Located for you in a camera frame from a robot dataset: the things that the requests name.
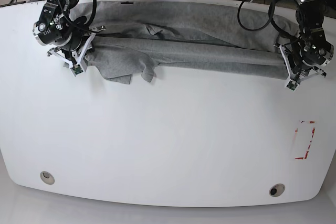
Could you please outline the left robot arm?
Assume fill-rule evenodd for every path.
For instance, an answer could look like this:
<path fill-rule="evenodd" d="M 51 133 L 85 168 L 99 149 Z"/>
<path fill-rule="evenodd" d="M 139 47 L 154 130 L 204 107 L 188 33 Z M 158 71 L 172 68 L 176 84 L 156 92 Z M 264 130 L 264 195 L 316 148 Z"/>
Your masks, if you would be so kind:
<path fill-rule="evenodd" d="M 278 45 L 286 64 L 288 78 L 286 87 L 295 90 L 301 82 L 314 76 L 327 74 L 323 70 L 333 58 L 334 46 L 327 42 L 322 24 L 324 8 L 335 9 L 335 0 L 292 0 L 296 5 L 296 21 L 299 35 L 296 37 L 280 28 L 273 19 L 276 4 L 282 0 L 272 0 L 268 9 L 267 25 L 272 25 L 279 35 L 289 40 Z"/>

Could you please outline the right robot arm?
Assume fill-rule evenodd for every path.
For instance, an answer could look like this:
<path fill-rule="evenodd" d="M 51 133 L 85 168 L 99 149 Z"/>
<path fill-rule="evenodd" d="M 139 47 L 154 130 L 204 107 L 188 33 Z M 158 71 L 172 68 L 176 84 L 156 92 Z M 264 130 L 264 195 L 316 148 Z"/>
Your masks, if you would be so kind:
<path fill-rule="evenodd" d="M 90 18 L 80 16 L 71 20 L 70 10 L 79 0 L 46 0 L 39 20 L 34 23 L 33 35 L 39 44 L 53 45 L 47 55 L 54 55 L 74 76 L 86 72 L 85 55 L 93 48 L 96 34 L 104 31 L 104 26 L 90 27 L 97 11 L 97 0 L 92 0 Z"/>

